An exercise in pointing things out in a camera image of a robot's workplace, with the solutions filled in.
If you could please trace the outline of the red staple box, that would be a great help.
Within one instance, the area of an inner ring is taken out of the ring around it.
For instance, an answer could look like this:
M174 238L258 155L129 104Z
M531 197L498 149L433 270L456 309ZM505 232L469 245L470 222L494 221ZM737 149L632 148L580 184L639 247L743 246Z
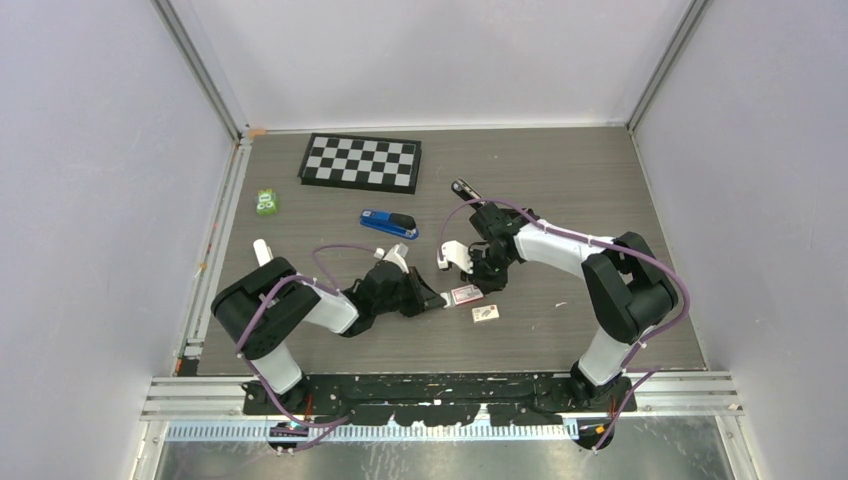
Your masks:
M475 285L465 285L450 291L452 303L455 306L464 305L484 298L482 291Z

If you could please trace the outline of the white staple box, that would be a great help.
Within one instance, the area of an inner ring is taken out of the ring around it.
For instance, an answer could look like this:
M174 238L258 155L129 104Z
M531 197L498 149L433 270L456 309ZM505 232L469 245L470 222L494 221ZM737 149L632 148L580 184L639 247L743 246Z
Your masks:
M499 309L496 305L486 305L475 307L472 309L472 320L475 324L484 323L500 317Z

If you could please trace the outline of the black stapler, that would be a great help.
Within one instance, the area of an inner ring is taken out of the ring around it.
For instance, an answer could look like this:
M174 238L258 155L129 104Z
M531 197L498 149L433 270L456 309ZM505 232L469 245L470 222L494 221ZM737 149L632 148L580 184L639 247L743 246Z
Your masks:
M462 178L454 180L451 189L463 201L481 199L481 195Z

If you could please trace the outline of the blue stapler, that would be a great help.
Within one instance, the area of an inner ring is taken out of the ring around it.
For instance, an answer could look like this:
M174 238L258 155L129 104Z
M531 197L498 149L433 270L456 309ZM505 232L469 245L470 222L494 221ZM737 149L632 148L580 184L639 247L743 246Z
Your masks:
M365 209L359 216L359 223L363 227L408 240L414 240L419 235L415 219L406 214Z

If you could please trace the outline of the white stapler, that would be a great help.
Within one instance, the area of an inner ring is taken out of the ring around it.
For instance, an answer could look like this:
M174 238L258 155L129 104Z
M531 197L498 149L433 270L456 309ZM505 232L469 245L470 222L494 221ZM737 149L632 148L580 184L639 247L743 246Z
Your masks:
M256 239L253 244L254 254L260 267L268 264L274 258L271 248L264 239Z

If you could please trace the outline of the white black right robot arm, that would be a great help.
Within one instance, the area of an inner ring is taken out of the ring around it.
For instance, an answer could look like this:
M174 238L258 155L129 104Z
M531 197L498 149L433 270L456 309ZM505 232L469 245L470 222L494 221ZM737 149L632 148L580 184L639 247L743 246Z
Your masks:
M536 262L584 281L598 330L572 366L574 403L596 410L611 395L633 346L678 304L667 273L652 264L653 253L634 232L593 241L556 230L530 212L475 206L470 223L481 239L469 248L470 272L462 279L482 293L502 291L514 263Z

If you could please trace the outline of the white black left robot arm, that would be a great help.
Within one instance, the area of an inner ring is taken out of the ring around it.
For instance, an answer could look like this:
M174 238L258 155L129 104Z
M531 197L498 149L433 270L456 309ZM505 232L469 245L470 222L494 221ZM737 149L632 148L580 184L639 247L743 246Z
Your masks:
M305 405L307 389L285 341L300 324L354 337L380 315L411 318L446 306L444 296L415 268L398 261L379 260L352 286L333 291L275 257L219 292L210 310L236 343L237 353L269 386L270 403L293 414Z

